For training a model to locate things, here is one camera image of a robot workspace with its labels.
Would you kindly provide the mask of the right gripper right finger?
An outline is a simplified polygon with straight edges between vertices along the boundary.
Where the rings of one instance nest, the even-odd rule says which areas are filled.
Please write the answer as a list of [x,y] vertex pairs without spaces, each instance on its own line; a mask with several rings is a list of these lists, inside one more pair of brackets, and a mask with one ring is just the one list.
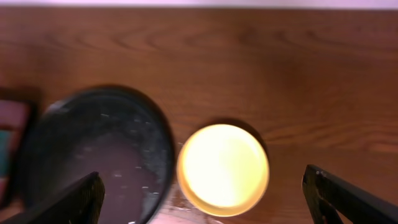
[[302,190],[314,223],[397,224],[397,206],[313,165],[306,166]]

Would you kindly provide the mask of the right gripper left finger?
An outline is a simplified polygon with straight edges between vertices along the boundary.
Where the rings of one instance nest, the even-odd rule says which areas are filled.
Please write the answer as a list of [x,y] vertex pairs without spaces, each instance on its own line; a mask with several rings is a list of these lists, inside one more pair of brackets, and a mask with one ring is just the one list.
[[105,187],[92,172],[2,224],[97,224]]

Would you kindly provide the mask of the yellow plate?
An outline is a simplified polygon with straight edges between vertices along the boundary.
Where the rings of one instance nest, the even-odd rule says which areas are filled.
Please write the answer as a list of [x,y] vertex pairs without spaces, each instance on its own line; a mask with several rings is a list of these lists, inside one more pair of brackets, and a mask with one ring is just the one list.
[[176,174],[186,199],[216,217],[233,217],[255,207],[270,181],[266,147],[232,124],[194,132],[178,155]]

